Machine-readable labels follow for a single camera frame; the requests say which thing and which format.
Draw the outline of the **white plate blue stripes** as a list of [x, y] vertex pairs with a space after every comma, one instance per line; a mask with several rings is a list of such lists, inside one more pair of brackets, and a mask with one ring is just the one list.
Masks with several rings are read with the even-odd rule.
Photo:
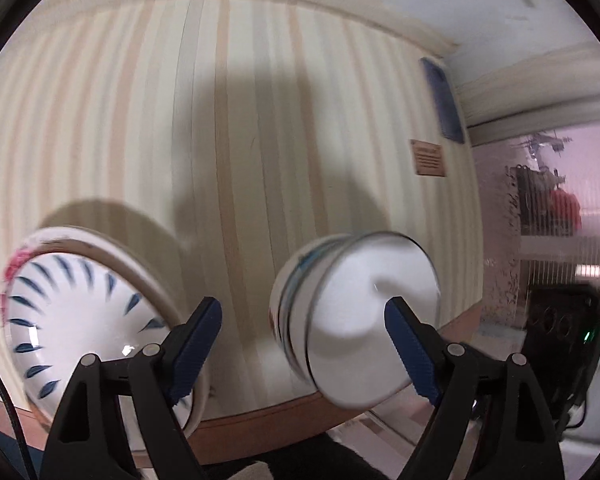
[[0, 312], [5, 344], [36, 421], [50, 428], [79, 359], [135, 356], [187, 320], [202, 293], [183, 276], [84, 226], [42, 226], [10, 256]]

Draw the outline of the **brown label on mat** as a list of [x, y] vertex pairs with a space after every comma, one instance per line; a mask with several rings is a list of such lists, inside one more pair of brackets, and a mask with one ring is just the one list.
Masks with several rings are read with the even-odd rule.
[[443, 150], [440, 144], [411, 140], [415, 172], [421, 177], [446, 176]]

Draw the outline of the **white bowl blue pink pattern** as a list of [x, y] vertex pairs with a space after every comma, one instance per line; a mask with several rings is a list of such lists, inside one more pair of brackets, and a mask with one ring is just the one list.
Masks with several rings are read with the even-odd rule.
[[294, 372], [332, 404], [366, 410], [410, 380], [385, 326], [393, 297], [419, 321], [439, 324], [438, 277], [422, 246], [396, 232], [338, 234], [289, 258], [268, 310]]

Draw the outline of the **blue sponge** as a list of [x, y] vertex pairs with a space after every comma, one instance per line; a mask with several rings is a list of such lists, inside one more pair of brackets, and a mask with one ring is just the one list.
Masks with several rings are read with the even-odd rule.
[[452, 87], [445, 70], [430, 58], [421, 58], [420, 66], [424, 71], [429, 90], [434, 100], [442, 136], [458, 144], [465, 143], [465, 135], [460, 113], [458, 112]]

